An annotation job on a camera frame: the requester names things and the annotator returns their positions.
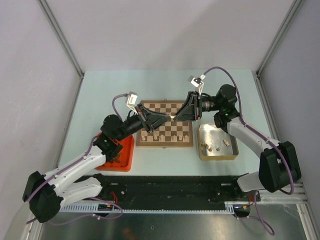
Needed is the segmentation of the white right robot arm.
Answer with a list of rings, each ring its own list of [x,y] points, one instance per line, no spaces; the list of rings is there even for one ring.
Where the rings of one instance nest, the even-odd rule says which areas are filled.
[[[286,186],[290,186],[288,194],[293,194],[295,182],[302,177],[294,145],[289,141],[280,142],[267,137],[246,123],[235,106],[240,101],[236,93],[237,89],[229,84],[224,84],[216,96],[202,96],[190,91],[173,120],[196,121],[204,112],[215,111],[215,126],[239,139],[259,157],[258,171],[238,177],[236,185],[230,188],[235,200],[242,201],[250,191],[267,190],[274,193]]]

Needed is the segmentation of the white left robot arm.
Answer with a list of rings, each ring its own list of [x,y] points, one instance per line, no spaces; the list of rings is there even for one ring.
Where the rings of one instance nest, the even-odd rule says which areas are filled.
[[[141,103],[134,111],[135,114],[125,121],[116,114],[108,115],[100,133],[91,139],[88,150],[81,156],[47,173],[35,171],[28,177],[22,200],[29,204],[36,221],[48,222],[65,205],[81,199],[107,199],[111,188],[103,183],[101,175],[82,182],[76,180],[115,158],[123,149],[120,142],[125,138],[141,129],[152,132],[173,119],[173,116],[149,110]]]

